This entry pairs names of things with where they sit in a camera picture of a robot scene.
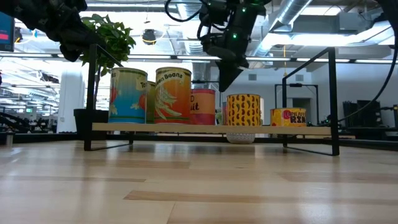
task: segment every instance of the potted plant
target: potted plant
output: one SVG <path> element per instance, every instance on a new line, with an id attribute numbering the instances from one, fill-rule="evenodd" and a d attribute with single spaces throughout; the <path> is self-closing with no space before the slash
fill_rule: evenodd
<path id="1" fill-rule="evenodd" d="M 136 42 L 130 37 L 131 28 L 126 28 L 122 22 L 111 22 L 109 16 L 101 17 L 98 14 L 93 14 L 91 17 L 82 17 L 83 23 L 88 26 L 89 29 L 93 30 L 96 34 L 102 37 L 106 42 L 106 51 L 109 52 L 117 61 L 126 62 L 129 58 L 130 49 L 134 48 Z M 80 60 L 85 65 L 89 61 L 90 53 L 89 50 L 83 51 L 83 55 Z M 104 55 L 99 55 L 96 61 L 96 77 L 95 77 L 95 92 L 94 92 L 94 110 L 95 116 L 93 121 L 96 123 L 108 122 L 108 111 L 96 110 L 98 85 L 101 77 L 106 75 L 115 66 L 113 60 L 107 58 Z M 76 129 L 79 137 L 83 138 L 82 134 L 85 133 L 85 120 L 86 110 L 75 109 L 74 110 Z M 96 132 L 93 139 L 97 139 L 96 136 L 100 135 L 100 139 L 106 137 L 106 132 Z"/>

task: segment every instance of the green leaves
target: green leaves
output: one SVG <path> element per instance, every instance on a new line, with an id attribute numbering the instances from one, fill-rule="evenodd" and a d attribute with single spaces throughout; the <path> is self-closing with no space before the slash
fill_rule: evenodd
<path id="1" fill-rule="evenodd" d="M 134 48 L 136 42 L 130 37 L 131 28 L 125 27 L 122 22 L 111 22 L 109 16 L 101 17 L 93 14 L 91 17 L 82 17 L 83 23 L 91 30 L 95 31 L 106 41 L 106 50 L 119 62 L 127 61 L 130 54 L 130 47 Z M 88 63 L 89 52 L 83 51 L 80 57 L 82 66 Z M 97 58 L 97 66 L 101 66 L 101 76 L 106 75 L 113 67 L 114 62 L 104 55 Z"/>

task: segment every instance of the orange can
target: orange can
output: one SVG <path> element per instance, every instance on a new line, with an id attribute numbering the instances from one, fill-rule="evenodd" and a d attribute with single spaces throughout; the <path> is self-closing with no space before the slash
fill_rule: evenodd
<path id="1" fill-rule="evenodd" d="M 306 127 L 306 109 L 279 108 L 271 110 L 271 126 Z"/>
<path id="2" fill-rule="evenodd" d="M 260 126 L 260 96 L 253 94 L 235 94 L 227 96 L 228 125 Z"/>
<path id="3" fill-rule="evenodd" d="M 215 125 L 216 91 L 191 90 L 191 124 Z"/>
<path id="4" fill-rule="evenodd" d="M 177 67 L 156 70 L 155 124 L 190 123 L 191 74 Z"/>

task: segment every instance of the black plant pot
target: black plant pot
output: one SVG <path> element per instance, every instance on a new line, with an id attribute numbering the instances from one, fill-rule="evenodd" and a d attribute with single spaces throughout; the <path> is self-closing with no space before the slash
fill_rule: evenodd
<path id="1" fill-rule="evenodd" d="M 87 121 L 86 109 L 74 109 L 73 115 L 75 116 L 77 135 L 80 140 L 84 140 L 88 133 L 85 122 Z M 108 111 L 94 110 L 94 123 L 107 123 Z M 106 140 L 106 131 L 93 131 L 91 140 Z"/>

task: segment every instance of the yellow can with black pattern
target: yellow can with black pattern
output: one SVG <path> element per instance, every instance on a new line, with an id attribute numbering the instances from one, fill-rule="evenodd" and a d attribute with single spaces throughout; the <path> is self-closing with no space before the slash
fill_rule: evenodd
<path id="1" fill-rule="evenodd" d="M 306 127 L 306 109 L 279 108 L 271 110 L 271 126 Z"/>
<path id="2" fill-rule="evenodd" d="M 260 126 L 260 96 L 235 94 L 227 96 L 228 125 Z"/>

